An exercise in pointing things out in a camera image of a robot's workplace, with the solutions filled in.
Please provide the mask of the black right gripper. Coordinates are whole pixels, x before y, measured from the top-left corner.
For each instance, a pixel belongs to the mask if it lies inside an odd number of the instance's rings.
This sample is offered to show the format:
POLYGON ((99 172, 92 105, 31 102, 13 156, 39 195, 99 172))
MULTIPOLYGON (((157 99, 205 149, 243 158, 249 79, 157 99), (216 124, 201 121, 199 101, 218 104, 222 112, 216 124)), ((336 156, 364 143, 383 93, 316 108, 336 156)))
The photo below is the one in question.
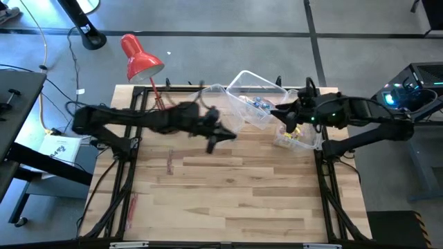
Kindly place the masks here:
POLYGON ((309 123, 316 126, 320 124, 316 112, 317 105, 317 98, 297 99, 293 102, 275 105, 271 114, 276 114, 276 118, 285 124, 286 132, 294 132, 297 125, 309 123))

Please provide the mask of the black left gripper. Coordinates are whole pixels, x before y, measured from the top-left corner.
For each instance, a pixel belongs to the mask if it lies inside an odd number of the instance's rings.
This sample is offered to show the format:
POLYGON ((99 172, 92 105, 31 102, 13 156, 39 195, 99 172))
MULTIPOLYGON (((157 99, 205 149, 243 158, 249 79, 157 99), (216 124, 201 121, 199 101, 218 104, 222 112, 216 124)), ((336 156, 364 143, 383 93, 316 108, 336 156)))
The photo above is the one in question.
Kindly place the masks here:
POLYGON ((236 133, 225 129, 222 124, 217 121, 214 124, 205 123, 203 116, 189 117, 190 130, 188 132, 190 137, 193 136, 215 136, 208 139, 206 153, 211 154, 215 148, 217 141, 234 140, 237 137, 236 133))

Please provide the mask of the clear plastic storage bin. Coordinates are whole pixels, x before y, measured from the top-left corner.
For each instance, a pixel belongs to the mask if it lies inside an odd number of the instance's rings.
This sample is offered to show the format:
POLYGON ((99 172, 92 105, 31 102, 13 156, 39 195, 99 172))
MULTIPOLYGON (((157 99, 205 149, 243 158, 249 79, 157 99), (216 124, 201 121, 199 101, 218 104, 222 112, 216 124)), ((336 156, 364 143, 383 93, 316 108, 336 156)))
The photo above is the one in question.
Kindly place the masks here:
POLYGON ((239 111, 233 106, 225 88, 220 84, 212 84, 196 93, 190 94, 186 100, 195 100, 205 113, 206 107, 215 107, 219 111, 219 121, 233 133, 239 133, 244 126, 244 119, 239 111))
POLYGON ((296 128, 303 129, 307 134, 306 140, 302 142, 294 139, 288 139, 282 136, 279 132, 280 127, 286 128, 285 125, 281 122, 276 126, 275 138, 273 141, 274 145, 284 147, 293 151, 298 151, 302 149, 320 149, 323 139, 321 135, 315 131, 314 127, 311 124, 297 124, 296 128))
POLYGON ((261 130, 265 129, 273 119, 270 110, 275 105, 283 103, 288 96, 288 91, 281 86, 246 70, 241 71, 235 77, 227 86, 226 92, 243 119, 261 130), (261 97, 260 107, 257 108, 253 103, 246 102, 245 97, 249 97, 254 102, 257 102, 255 97, 261 97), (262 103, 269 104, 271 108, 263 109, 262 103))

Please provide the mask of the red desk lamp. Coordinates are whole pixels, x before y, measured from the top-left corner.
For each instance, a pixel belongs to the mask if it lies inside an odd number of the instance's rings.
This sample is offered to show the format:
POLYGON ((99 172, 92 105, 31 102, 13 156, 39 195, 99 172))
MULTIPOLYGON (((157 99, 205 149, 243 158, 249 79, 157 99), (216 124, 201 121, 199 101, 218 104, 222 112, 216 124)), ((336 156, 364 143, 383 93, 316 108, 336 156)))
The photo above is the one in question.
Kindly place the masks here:
POLYGON ((163 94, 159 92, 153 77, 160 73, 165 64, 155 55, 147 52, 140 43, 137 36, 127 33, 120 39, 122 50, 127 56, 127 79, 130 84, 150 83, 154 92, 154 105, 150 111, 160 111, 175 107, 176 104, 170 101, 166 104, 163 101, 163 94))

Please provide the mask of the white label plate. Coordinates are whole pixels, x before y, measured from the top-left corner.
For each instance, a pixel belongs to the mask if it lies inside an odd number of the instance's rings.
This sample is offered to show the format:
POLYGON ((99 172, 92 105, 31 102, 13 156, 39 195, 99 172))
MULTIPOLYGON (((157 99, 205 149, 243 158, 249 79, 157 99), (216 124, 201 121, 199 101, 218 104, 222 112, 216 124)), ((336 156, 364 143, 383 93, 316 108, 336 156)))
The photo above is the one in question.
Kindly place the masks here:
POLYGON ((109 249, 141 249, 148 248, 148 241, 120 241, 109 244, 109 249))
POLYGON ((303 249, 343 249, 342 245, 330 243, 304 243, 303 249))

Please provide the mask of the black computer tower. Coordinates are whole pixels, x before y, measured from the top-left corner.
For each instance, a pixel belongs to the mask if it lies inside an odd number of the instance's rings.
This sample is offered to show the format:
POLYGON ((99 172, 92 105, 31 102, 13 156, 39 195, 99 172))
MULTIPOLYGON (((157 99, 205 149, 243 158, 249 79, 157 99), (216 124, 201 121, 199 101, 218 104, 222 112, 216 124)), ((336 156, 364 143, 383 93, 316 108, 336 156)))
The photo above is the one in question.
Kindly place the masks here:
POLYGON ((390 109, 413 113, 443 102, 443 62, 409 64, 372 99, 390 109))

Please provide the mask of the grey metal side table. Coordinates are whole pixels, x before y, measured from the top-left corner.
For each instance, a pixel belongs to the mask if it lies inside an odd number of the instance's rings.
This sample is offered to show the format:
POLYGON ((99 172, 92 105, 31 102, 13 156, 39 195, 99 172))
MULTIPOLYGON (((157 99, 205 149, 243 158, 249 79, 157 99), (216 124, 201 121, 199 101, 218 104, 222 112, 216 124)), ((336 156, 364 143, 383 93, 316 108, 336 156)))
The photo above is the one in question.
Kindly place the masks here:
POLYGON ((414 134, 407 141, 382 140, 357 150, 357 158, 375 171, 369 183, 399 180, 411 192, 409 203, 443 198, 443 100, 413 115, 414 134))

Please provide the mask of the black hazard-striped box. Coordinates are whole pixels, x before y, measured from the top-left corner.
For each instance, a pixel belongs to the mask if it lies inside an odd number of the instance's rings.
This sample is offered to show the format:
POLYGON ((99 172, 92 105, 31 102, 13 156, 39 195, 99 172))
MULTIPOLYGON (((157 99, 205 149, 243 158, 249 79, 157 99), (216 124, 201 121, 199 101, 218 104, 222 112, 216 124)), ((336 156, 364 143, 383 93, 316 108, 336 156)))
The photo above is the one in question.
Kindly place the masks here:
POLYGON ((393 246, 431 248, 420 213, 412 210, 367 212, 372 238, 393 246))

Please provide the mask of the white paper sheet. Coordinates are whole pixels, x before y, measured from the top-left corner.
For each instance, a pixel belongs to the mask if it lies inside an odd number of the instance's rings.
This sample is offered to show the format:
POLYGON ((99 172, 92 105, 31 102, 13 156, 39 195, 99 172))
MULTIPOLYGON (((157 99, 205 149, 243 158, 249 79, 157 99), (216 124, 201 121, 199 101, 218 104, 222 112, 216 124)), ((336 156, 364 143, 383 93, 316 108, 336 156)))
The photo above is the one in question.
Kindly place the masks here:
POLYGON ((82 140, 64 136, 47 135, 39 148, 39 153, 74 166, 82 140))

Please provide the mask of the black stand base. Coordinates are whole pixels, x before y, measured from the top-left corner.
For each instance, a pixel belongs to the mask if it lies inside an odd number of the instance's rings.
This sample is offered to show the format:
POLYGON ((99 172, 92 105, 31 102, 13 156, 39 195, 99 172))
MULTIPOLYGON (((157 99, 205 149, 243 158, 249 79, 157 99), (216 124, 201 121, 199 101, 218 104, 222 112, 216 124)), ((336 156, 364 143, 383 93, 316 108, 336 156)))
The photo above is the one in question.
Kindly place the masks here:
POLYGON ((100 0, 57 0, 57 2, 73 22, 86 49, 98 50, 106 44, 106 36, 87 17, 98 8, 100 0))

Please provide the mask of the black cabinet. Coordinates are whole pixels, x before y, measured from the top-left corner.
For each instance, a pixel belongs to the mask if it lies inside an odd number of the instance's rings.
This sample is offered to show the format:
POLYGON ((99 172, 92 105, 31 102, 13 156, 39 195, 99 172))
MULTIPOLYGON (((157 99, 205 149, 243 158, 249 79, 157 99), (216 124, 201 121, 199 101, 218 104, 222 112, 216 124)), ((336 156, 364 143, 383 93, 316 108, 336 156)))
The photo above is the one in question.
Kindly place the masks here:
POLYGON ((443 37, 443 0, 413 0, 410 12, 417 17, 424 37, 443 37))

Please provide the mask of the grey desk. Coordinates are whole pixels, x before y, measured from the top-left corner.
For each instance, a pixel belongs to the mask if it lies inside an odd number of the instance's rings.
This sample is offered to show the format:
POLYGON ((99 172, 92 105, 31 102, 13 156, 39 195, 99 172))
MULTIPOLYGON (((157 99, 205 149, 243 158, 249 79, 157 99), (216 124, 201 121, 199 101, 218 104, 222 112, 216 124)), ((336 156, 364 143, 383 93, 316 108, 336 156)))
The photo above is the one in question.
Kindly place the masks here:
POLYGON ((13 179, 26 182, 8 220, 17 228, 28 222, 21 213, 29 196, 80 198, 92 180, 70 164, 74 160, 59 161, 15 141, 45 81, 43 73, 0 71, 0 203, 13 179))

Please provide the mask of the person's foot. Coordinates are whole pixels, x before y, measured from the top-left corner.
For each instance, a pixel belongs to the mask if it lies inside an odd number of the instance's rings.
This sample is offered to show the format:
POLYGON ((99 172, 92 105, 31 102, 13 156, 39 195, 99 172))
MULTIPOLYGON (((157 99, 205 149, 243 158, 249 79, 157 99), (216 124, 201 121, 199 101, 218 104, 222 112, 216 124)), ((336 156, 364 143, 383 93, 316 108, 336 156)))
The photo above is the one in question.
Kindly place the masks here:
POLYGON ((18 7, 9 8, 6 4, 0 2, 0 24, 15 18, 20 12, 18 7))

